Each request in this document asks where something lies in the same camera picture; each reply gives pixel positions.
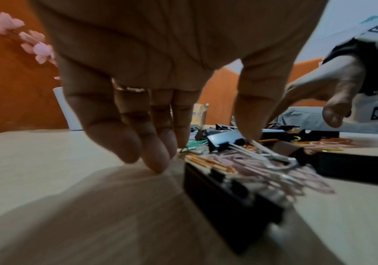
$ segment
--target white wall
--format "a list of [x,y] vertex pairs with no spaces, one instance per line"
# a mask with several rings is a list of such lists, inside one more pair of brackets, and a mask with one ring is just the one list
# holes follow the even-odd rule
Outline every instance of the white wall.
[[[369,17],[377,15],[378,0],[330,0],[316,30],[298,55],[296,62],[326,56],[337,44],[377,23],[377,20],[374,20],[361,24]],[[243,64],[237,60],[227,67],[240,73]]]

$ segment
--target wrist-mounted device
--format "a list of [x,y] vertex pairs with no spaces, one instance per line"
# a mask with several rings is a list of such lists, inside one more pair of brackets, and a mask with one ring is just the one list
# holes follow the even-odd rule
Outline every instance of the wrist-mounted device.
[[378,93],[378,25],[336,46],[323,60],[323,64],[341,55],[356,55],[366,68],[364,84],[359,93],[375,95]]

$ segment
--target white vase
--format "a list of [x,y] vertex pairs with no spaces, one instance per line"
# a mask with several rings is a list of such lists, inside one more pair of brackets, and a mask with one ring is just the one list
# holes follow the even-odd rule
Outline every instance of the white vase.
[[66,122],[68,123],[69,129],[71,131],[82,131],[83,127],[81,126],[80,121],[78,120],[74,111],[71,109],[71,107],[65,100],[62,87],[54,88],[53,92],[55,93],[56,99],[58,100],[59,106],[61,107],[63,116],[65,117]]

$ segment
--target light wood tabletop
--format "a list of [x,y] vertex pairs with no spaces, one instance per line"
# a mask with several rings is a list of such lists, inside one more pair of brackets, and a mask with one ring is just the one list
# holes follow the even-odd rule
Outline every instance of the light wood tabletop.
[[1,133],[0,264],[378,265],[378,186],[329,179],[236,255],[182,181],[179,159],[155,175],[81,131]]

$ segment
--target hand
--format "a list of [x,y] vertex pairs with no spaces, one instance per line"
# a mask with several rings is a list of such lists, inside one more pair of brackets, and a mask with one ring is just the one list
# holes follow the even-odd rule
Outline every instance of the hand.
[[327,101],[323,108],[324,121],[331,127],[340,127],[350,113],[352,100],[361,89],[365,75],[365,66],[358,57],[336,57],[288,84],[271,119],[298,101],[315,99]]
[[[247,138],[260,137],[326,3],[31,0],[87,135],[124,162],[142,157],[157,172],[187,143],[193,105],[214,70],[237,58],[244,69],[236,122]],[[111,78],[146,91],[116,90]]]

